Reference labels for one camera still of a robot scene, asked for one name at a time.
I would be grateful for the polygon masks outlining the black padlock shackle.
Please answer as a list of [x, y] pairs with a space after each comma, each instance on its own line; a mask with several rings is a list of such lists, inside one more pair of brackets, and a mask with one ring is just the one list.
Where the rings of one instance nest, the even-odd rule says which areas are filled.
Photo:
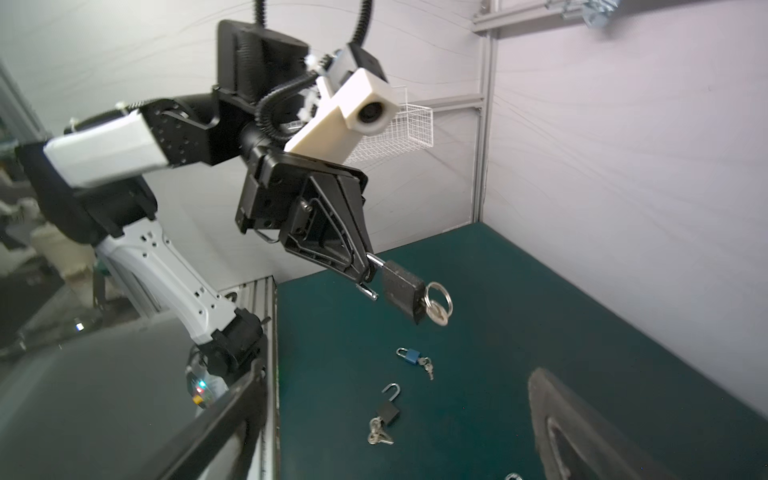
[[367, 271], [359, 282], [367, 285], [380, 274], [385, 299], [402, 314], [418, 325], [426, 316], [425, 281], [402, 265], [383, 260], [373, 253], [365, 255]]

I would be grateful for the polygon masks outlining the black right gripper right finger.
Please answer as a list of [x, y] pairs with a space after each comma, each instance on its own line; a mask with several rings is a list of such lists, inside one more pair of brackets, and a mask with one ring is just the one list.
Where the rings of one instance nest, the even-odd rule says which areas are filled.
[[535, 369], [528, 398], [536, 451], [548, 479], [673, 479], [552, 372]]

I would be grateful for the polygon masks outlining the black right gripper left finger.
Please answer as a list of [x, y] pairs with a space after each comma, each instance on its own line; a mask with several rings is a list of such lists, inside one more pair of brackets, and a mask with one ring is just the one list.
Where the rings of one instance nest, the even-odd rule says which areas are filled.
[[259, 434], [265, 423], [265, 391], [260, 368], [250, 371], [179, 434], [134, 472], [136, 479], [198, 479], [232, 438], [240, 453], [229, 470], [230, 479], [248, 476]]

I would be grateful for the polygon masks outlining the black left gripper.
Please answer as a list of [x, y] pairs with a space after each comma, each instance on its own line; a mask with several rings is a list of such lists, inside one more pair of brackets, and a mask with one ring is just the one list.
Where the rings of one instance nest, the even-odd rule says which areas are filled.
[[241, 233], [281, 229], [284, 249], [355, 284], [375, 268], [361, 179], [332, 162], [256, 146], [242, 155], [247, 173], [235, 222]]

